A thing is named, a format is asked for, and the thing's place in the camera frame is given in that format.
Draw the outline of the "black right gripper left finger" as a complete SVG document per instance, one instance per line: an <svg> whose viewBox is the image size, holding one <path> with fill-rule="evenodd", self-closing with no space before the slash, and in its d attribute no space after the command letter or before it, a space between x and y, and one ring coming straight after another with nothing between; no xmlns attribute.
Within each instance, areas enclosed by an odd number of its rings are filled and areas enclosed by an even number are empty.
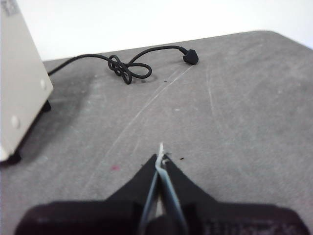
<svg viewBox="0 0 313 235"><path fill-rule="evenodd" d="M54 201L30 208L17 235L134 235L155 175L153 155L105 200Z"/></svg>

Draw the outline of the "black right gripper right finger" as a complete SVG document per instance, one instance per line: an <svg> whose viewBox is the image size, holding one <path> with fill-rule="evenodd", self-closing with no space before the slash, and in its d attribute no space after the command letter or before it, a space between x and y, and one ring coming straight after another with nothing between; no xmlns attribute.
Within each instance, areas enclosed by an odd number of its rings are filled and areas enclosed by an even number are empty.
<svg viewBox="0 0 313 235"><path fill-rule="evenodd" d="M300 216L289 208L216 200L166 155L157 158L157 169L173 193L174 204L191 235L310 234Z"/></svg>

